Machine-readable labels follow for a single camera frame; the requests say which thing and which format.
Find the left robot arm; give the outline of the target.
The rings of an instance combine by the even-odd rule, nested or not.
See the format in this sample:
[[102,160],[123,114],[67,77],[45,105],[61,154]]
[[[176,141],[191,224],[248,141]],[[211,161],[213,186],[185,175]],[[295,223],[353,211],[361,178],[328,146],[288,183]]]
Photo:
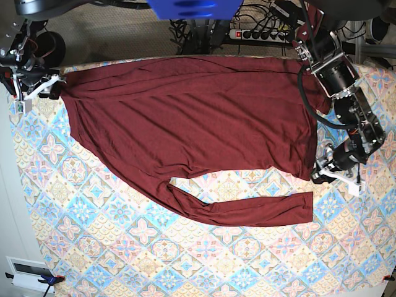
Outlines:
[[[305,23],[298,29],[293,46],[303,66],[298,73],[298,90],[308,113],[332,129],[344,130],[347,140],[337,147],[327,145],[325,154],[315,161],[311,180],[315,184],[331,183],[336,179],[350,186],[362,185],[360,173],[353,168],[366,164],[386,139],[377,116],[357,85],[359,75],[342,49],[335,31],[322,26],[324,13],[313,6],[301,6]],[[303,87],[303,74],[310,72],[332,100],[338,123],[319,116],[308,102]]]

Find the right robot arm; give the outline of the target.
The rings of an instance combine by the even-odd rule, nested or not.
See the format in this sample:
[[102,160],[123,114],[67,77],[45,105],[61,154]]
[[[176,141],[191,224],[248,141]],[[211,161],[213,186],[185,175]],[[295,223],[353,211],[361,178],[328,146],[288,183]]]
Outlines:
[[62,36],[47,20],[15,18],[1,33],[1,83],[17,100],[24,95],[57,100],[63,82],[58,67],[66,55]]

